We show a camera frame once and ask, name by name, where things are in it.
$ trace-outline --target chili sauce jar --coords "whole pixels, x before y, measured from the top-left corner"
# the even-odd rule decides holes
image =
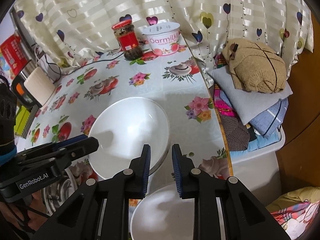
[[[132,20],[124,20],[113,25],[111,28],[127,60],[136,60],[142,57],[143,52],[134,33]]]

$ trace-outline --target red jar lid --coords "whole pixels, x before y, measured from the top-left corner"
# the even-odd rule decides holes
[[[113,29],[113,30],[120,29],[120,28],[122,28],[122,27],[124,27],[124,26],[126,26],[126,25],[131,24],[131,23],[132,23],[132,20],[130,20],[130,19],[124,20],[124,21],[122,21],[122,22],[119,22],[119,23],[116,23],[115,25],[113,25],[113,26],[111,27],[111,29]]]

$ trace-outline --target yogurt container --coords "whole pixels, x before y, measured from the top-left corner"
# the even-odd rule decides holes
[[[179,23],[159,23],[145,28],[142,34],[146,36],[154,54],[167,56],[179,49],[179,28]]]

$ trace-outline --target white lid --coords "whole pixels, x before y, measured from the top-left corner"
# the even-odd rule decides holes
[[[155,34],[171,32],[178,28],[180,28],[180,24],[176,22],[159,23],[143,29],[142,34],[155,35]]]

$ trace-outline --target table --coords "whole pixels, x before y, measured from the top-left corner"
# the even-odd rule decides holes
[[[144,54],[138,60],[127,61],[123,56],[116,58],[120,53],[108,52],[64,76],[54,99],[37,113],[26,148],[88,135],[108,106],[123,98],[141,96],[165,110],[170,145],[180,144],[182,154],[191,158],[195,167],[226,179],[232,175],[231,160],[211,96],[183,37],[180,35],[178,52],[165,57],[156,56],[146,41],[141,43]],[[98,62],[102,59],[114,60]],[[78,185],[87,178],[99,179],[88,158],[77,160],[70,170]],[[170,149],[164,163],[149,177],[148,194],[173,181]],[[130,206],[134,208],[137,203],[131,200]]]

